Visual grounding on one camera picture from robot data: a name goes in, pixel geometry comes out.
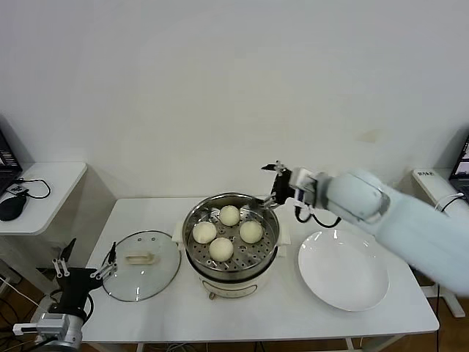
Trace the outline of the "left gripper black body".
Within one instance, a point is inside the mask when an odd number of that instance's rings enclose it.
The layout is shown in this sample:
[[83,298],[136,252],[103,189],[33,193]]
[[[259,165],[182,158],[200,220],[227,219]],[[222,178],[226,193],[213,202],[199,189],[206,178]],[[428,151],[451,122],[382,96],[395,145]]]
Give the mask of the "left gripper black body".
[[58,279],[62,295],[56,306],[57,312],[83,312],[86,300],[92,290],[102,286],[102,278],[93,275],[92,268],[70,268],[69,276]]

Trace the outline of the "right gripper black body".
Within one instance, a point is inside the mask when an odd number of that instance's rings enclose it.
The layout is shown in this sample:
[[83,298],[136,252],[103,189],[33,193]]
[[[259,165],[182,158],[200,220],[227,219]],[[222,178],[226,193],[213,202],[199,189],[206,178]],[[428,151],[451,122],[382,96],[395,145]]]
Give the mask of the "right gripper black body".
[[287,168],[277,171],[272,187],[272,198],[277,205],[284,205],[289,198],[295,197],[295,189],[289,184],[292,172]]

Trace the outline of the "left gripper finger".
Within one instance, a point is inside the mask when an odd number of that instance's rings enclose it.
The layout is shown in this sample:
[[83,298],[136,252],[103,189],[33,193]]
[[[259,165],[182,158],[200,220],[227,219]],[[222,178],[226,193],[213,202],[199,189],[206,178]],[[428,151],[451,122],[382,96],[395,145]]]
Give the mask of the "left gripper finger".
[[113,242],[108,254],[105,256],[102,265],[90,274],[91,279],[107,279],[117,271],[117,243]]
[[76,238],[73,238],[69,244],[63,248],[62,252],[57,258],[52,260],[53,267],[56,271],[56,277],[68,277],[70,275],[70,271],[67,267],[67,262],[70,259],[70,255],[73,252],[73,248],[75,246]]

